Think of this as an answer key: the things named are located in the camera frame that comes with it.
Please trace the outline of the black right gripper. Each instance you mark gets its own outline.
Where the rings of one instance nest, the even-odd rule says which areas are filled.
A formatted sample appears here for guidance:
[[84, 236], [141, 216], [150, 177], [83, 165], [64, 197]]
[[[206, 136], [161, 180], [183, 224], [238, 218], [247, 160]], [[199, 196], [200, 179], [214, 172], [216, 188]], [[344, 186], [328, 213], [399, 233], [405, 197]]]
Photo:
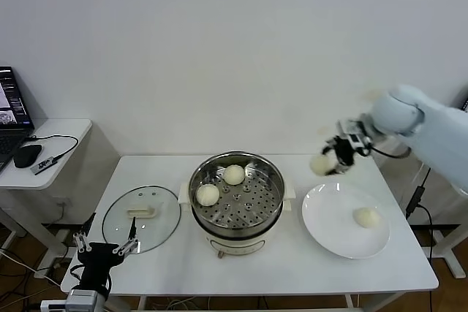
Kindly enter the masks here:
[[347, 138], [334, 136], [326, 140], [322, 155], [326, 155], [330, 151], [335, 151], [338, 163], [328, 171], [329, 175], [342, 175], [350, 170], [354, 164], [355, 151]]

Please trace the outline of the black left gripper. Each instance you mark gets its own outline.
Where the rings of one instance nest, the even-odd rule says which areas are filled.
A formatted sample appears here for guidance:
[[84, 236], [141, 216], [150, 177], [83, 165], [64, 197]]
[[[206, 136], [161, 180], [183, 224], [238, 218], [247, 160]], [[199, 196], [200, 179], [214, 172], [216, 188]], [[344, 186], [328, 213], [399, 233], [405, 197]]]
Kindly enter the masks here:
[[120, 265], [124, 256], [130, 254], [139, 245], [135, 217], [132, 219], [127, 241], [120, 246], [110, 243], [90, 243], [88, 233], [95, 215], [96, 213], [92, 213], [72, 236], [79, 252], [78, 261], [83, 265], [80, 277], [80, 286], [83, 289], [106, 288], [110, 270]]

